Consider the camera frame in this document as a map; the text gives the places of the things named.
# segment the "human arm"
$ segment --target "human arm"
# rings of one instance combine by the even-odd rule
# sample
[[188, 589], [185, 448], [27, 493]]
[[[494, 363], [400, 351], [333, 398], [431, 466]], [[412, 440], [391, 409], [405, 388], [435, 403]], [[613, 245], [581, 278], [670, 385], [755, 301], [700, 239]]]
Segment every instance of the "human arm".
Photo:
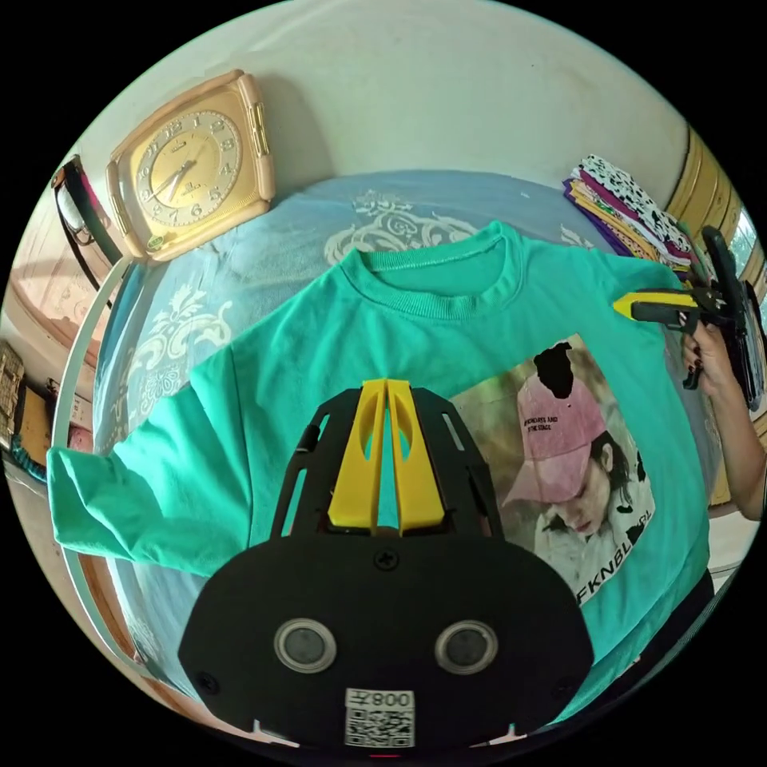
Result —
[[701, 368], [700, 385], [711, 399], [733, 501], [744, 517], [757, 521], [765, 510], [767, 452], [751, 423], [718, 328], [698, 323], [692, 336], [685, 335], [684, 354], [689, 368]]

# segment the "purple fabric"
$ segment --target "purple fabric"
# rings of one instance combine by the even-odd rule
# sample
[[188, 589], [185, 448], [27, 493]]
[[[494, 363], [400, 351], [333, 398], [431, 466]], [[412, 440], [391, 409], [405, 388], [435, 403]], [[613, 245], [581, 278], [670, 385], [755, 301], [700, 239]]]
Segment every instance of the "purple fabric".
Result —
[[595, 215], [591, 211], [582, 208], [578, 201], [574, 198], [572, 192], [572, 184], [570, 180], [565, 181], [565, 197], [584, 215], [591, 221], [591, 223], [599, 230], [599, 233], [607, 240], [610, 247], [618, 256], [627, 256], [629, 258], [635, 258], [636, 256], [615, 236], [610, 226], [603, 221], [599, 216]]
[[[636, 211], [629, 208], [625, 202], [619, 200], [608, 189], [605, 189], [593, 176], [588, 173], [588, 171], [581, 168], [579, 172], [581, 175], [581, 181], [583, 181], [583, 183], [586, 184], [589, 189], [596, 192], [611, 208], [615, 208], [615, 210], [624, 213], [632, 221], [637, 221], [639, 224], [642, 223]], [[653, 232], [653, 234], [658, 238], [660, 242], [665, 245], [666, 250], [669, 252], [670, 256], [673, 256], [674, 258], [681, 258], [687, 261], [690, 260], [689, 253], [685, 253], [684, 251], [680, 250], [673, 242], [669, 242], [661, 232]]]

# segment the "clock face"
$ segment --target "clock face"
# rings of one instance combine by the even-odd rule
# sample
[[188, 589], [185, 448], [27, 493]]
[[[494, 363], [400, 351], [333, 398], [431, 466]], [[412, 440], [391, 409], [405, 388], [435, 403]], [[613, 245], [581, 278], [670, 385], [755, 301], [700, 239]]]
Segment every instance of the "clock face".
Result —
[[169, 229], [203, 221], [232, 191], [241, 161], [240, 134], [225, 115], [174, 118], [151, 140], [136, 171], [142, 212]]

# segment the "blue bedspread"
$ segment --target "blue bedspread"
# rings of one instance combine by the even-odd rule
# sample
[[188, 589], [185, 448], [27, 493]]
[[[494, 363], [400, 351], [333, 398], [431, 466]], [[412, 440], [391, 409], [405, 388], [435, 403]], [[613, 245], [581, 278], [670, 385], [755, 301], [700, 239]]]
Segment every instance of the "blue bedspread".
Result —
[[[107, 452], [160, 397], [177, 391], [192, 367], [351, 248], [427, 247], [470, 236], [494, 219], [535, 239], [610, 252], [559, 189], [490, 173], [408, 171], [324, 181], [168, 264], [133, 267], [101, 346], [93, 404], [96, 450]], [[679, 363], [681, 355], [671, 353], [670, 365]], [[718, 445], [701, 398], [688, 394], [683, 398], [711, 487]], [[123, 561], [111, 562], [110, 569], [150, 670], [197, 697], [176, 651], [204, 580]]]

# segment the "clock hand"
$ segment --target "clock hand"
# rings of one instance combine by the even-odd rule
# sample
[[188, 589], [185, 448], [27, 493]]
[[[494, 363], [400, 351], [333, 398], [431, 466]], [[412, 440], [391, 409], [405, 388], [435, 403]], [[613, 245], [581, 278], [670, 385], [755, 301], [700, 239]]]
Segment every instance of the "clock hand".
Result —
[[196, 165], [196, 161], [189, 160], [185, 162], [178, 170], [178, 173], [176, 177], [173, 179], [173, 183], [171, 184], [170, 191], [168, 192], [168, 203], [170, 204], [170, 201], [173, 199], [173, 195], [176, 193], [176, 190], [178, 189], [178, 185], [181, 183], [181, 179], [186, 175], [186, 172], [193, 166]]
[[185, 162], [175, 173], [172, 173], [168, 178], [166, 178], [153, 192], [152, 194], [147, 197], [147, 202], [151, 200], [153, 197], [156, 197], [158, 194], [163, 192], [165, 189], [167, 189], [177, 178], [180, 178], [184, 173], [186, 173], [189, 168], [194, 165], [193, 161]]

